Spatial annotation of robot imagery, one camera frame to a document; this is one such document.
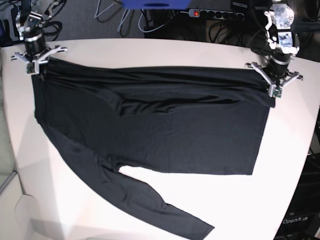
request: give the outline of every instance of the shirt sleeve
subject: shirt sleeve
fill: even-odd
[[[164,202],[145,182],[114,172],[102,156],[55,128],[39,122],[66,164],[91,189],[124,212],[160,229],[190,239],[204,239],[213,226]]]

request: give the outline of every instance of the black shirt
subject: black shirt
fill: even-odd
[[[32,82],[38,123],[88,186],[132,216],[191,240],[214,227],[119,168],[251,175],[275,106],[261,76],[243,69],[102,69],[51,59],[45,79]]]

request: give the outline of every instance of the black fabric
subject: black fabric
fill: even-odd
[[[214,227],[119,168],[250,175],[275,105],[253,70],[101,69],[52,59],[45,80],[32,82],[38,123],[88,186],[126,213],[191,240]]]

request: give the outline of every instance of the white table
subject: white table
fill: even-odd
[[[258,62],[249,49],[211,43],[157,39],[95,39],[59,43],[59,59],[102,68],[196,66],[244,68]],[[65,164],[34,119],[30,77],[3,49],[5,115],[23,188],[38,201],[52,239],[178,240],[140,221],[97,195]],[[252,176],[158,173],[122,167],[150,184],[167,203],[216,228],[206,240],[272,240],[287,211],[303,169],[320,105],[320,64],[296,59],[289,69],[304,81],[288,85],[270,110]]]

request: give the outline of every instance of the cylindrical motor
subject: cylindrical motor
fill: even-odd
[[[41,29],[24,34],[24,46],[28,56],[38,55],[46,50],[46,40]]]
[[[274,52],[266,66],[269,73],[276,77],[284,77],[288,70],[288,65],[291,60],[291,54],[283,54],[280,52]]]

